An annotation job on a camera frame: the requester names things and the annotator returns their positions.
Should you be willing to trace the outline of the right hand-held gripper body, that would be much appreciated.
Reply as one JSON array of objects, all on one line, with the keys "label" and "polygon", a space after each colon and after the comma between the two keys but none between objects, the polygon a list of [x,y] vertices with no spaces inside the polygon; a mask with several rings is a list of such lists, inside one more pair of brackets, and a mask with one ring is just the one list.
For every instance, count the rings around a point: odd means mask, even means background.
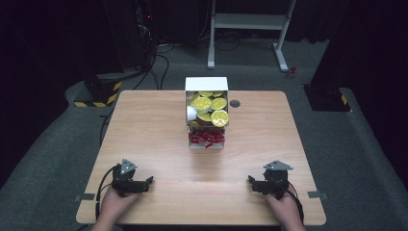
[{"label": "right hand-held gripper body", "polygon": [[264,169],[264,180],[257,181],[255,185],[262,194],[273,194],[276,199],[280,199],[289,188],[288,171],[293,167],[280,161],[272,161],[264,165]]}]

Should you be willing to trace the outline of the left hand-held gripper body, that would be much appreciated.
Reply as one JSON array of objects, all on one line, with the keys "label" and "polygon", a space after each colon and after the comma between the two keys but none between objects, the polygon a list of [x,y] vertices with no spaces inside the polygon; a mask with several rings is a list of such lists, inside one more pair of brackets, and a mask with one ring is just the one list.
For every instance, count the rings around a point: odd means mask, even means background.
[{"label": "left hand-held gripper body", "polygon": [[123,159],[120,164],[114,167],[112,188],[124,197],[130,193],[142,193],[143,183],[133,180],[133,176],[138,166],[127,159]]}]

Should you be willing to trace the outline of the person's left hand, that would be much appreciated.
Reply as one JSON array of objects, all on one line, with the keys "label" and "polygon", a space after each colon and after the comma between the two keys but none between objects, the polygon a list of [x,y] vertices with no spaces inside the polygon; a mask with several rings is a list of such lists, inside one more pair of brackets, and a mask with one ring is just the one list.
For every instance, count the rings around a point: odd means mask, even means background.
[{"label": "person's left hand", "polygon": [[113,231],[116,222],[140,197],[141,193],[120,196],[115,189],[109,187],[103,198],[99,217],[91,231]]}]

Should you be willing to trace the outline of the person's right hand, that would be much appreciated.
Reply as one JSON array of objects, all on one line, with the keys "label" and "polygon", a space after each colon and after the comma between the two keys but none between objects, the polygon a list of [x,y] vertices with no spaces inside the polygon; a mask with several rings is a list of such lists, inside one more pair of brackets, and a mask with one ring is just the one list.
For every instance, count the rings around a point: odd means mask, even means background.
[{"label": "person's right hand", "polygon": [[288,192],[285,192],[280,199],[276,199],[272,194],[267,194],[266,200],[286,231],[306,231],[295,200]]}]

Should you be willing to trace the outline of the grey tape strip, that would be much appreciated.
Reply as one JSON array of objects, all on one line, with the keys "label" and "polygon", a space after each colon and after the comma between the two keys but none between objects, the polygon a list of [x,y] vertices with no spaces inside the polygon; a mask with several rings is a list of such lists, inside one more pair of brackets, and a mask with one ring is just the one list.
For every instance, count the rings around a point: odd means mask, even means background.
[{"label": "grey tape strip", "polygon": [[74,197],[75,202],[80,202],[82,200],[93,200],[95,197],[94,193],[82,193],[82,194],[77,194]]},{"label": "grey tape strip", "polygon": [[309,198],[319,198],[320,200],[326,200],[328,199],[328,195],[326,192],[307,192]]}]

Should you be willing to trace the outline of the pile of red sachets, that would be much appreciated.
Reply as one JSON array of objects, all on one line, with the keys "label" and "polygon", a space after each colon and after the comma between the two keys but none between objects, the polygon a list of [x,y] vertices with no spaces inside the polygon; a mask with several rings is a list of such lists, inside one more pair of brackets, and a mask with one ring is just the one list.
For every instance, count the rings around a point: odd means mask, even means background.
[{"label": "pile of red sachets", "polygon": [[223,130],[194,130],[189,131],[190,148],[223,148],[225,135]]}]

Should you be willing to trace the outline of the pile of yellow-lidded capsules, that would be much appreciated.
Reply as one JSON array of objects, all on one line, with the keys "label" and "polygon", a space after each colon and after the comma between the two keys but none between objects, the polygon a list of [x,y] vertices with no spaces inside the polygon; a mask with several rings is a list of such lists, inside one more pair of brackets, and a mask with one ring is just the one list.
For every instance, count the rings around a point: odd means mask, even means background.
[{"label": "pile of yellow-lidded capsules", "polygon": [[188,90],[186,92],[186,109],[193,106],[197,118],[187,121],[189,126],[223,128],[229,124],[227,90]]}]

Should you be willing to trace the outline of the black yellow-striped stand base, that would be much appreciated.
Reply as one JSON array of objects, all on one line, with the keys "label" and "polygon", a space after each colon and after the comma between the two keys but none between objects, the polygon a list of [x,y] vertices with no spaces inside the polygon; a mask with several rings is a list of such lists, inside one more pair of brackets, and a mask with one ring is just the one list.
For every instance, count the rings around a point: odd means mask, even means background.
[{"label": "black yellow-striped stand base", "polygon": [[88,75],[73,104],[81,108],[109,107],[114,103],[122,81],[123,78],[118,73]]}]

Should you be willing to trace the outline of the white two-tier storage box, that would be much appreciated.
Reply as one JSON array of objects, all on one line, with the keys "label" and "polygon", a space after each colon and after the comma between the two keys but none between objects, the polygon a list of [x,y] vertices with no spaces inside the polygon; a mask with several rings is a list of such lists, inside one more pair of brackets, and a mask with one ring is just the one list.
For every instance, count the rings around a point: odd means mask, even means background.
[{"label": "white two-tier storage box", "polygon": [[[228,81],[226,77],[187,77],[185,81],[185,99],[186,92],[188,90],[227,90]],[[189,131],[194,130],[223,130],[225,135],[226,127],[215,128],[215,127],[203,127],[203,126],[189,126],[188,127],[188,143],[189,143]]]}]

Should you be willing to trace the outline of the black equipment rack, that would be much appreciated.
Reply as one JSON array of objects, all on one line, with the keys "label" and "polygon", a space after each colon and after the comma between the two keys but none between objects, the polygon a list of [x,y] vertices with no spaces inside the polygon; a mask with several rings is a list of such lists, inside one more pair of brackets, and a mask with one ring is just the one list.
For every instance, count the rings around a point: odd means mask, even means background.
[{"label": "black equipment rack", "polygon": [[157,30],[153,0],[104,0],[123,68],[148,68]]}]

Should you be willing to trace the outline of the white metal stand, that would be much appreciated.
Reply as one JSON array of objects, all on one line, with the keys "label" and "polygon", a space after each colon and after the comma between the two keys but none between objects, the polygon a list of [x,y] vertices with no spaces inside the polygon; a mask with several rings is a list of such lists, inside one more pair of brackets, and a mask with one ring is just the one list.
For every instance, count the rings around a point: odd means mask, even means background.
[{"label": "white metal stand", "polygon": [[267,30],[279,31],[280,36],[277,42],[272,45],[277,62],[282,72],[290,69],[286,63],[282,52],[282,46],[292,19],[296,0],[290,0],[289,7],[285,14],[245,14],[245,13],[218,13],[217,0],[212,0],[210,43],[208,50],[207,67],[214,69],[215,58],[215,34],[216,29],[243,29],[243,30]]}]

